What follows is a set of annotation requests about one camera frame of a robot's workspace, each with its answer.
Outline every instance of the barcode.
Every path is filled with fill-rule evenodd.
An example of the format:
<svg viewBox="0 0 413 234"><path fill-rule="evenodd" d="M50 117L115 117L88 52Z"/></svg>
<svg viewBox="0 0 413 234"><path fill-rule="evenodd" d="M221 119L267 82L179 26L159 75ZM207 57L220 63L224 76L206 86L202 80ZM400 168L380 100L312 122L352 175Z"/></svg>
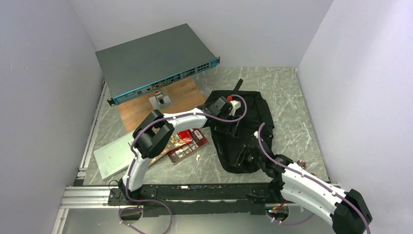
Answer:
<svg viewBox="0 0 413 234"><path fill-rule="evenodd" d="M198 139L202 139L202 138L203 138L203 137L202 137L202 134L201 134L198 130L195 130L194 133L195 133L195 135L196 135L196 137L197 137Z"/></svg>

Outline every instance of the black fabric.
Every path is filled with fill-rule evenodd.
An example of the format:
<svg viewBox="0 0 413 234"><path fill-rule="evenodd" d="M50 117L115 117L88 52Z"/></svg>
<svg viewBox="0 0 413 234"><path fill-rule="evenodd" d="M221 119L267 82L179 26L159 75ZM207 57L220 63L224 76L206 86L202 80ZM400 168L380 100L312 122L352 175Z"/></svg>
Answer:
<svg viewBox="0 0 413 234"><path fill-rule="evenodd" d="M253 136L253 134L258 130L259 126L263 122L265 122L265 127L262 130L261 137L271 149L274 123L272 121L268 104L263 99L260 92L232 90L212 91L211 95L206 100L206 103L213 103L221 96L227 97L232 94L242 96L247 104L247 113L238 126L239 137L236 138L231 135L222 134L215 131L214 128L211 128L212 139L214 141L222 167L227 172L236 174L252 173L259 170L259 166L254 164L253 161L251 163L244 161L241 168L235 167L234 161L238 158L238 155L243 147L248 148L247 155L257 156L260 153L258 151L258 140ZM241 102L241 108L236 111L236 115L242 115L243 112L244 104Z"/></svg>

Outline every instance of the marble table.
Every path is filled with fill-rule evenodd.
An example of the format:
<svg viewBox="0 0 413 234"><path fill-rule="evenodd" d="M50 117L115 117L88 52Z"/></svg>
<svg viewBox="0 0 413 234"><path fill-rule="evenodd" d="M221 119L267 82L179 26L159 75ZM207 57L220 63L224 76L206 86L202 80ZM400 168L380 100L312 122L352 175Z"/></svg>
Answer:
<svg viewBox="0 0 413 234"><path fill-rule="evenodd" d="M244 83L240 90L260 91L266 99L274 120L272 150L294 161L304 160L306 170L328 181L314 130L302 97L294 68L270 67L216 67L193 76L201 93L207 98L212 90L232 90L238 79ZM251 174L226 172L216 155L209 128L203 128L210 143L195 154L173 165L167 156L147 171L145 184L189 183L253 183L270 182L261 170ZM105 103L93 151L126 134L116 107ZM111 179L120 179L122 172L102 180L92 154L84 185L107 185Z"/></svg>

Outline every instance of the robotic arm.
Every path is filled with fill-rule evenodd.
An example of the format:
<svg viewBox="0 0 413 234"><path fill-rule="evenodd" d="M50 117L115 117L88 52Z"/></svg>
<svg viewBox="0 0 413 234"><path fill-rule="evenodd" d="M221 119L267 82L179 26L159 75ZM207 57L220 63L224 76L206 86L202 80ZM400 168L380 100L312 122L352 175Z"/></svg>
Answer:
<svg viewBox="0 0 413 234"><path fill-rule="evenodd" d="M135 159L119 181L124 196L139 200L150 161L162 152L172 134L191 128L215 127L218 121L237 122L242 119L246 114L246 102L241 96L233 96L245 106L244 114L237 119L235 111L240 108L241 102L225 97L220 97L208 107L203 105L187 112L162 114L154 110L150 113L133 133ZM288 157L274 155L260 137L263 126L254 133L259 150L249 163L256 164L273 178L269 183L270 196L302 205L332 225L337 234L362 234L365 230L369 233L368 224L372 217L361 194L353 189L346 192L331 186Z"/></svg>

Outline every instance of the gray wall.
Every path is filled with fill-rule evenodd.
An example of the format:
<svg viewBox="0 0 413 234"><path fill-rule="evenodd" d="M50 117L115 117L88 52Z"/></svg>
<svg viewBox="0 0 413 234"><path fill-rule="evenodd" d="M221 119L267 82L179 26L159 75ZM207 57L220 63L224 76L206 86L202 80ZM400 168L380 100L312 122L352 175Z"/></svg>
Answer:
<svg viewBox="0 0 413 234"><path fill-rule="evenodd" d="M297 67L333 0L70 0L97 50L188 23L221 66Z"/></svg>
<svg viewBox="0 0 413 234"><path fill-rule="evenodd" d="M372 233L411 233L413 4L335 0L298 68L333 181L359 190Z"/></svg>
<svg viewBox="0 0 413 234"><path fill-rule="evenodd" d="M50 233L100 93L94 47L66 0L0 6L0 233Z"/></svg>

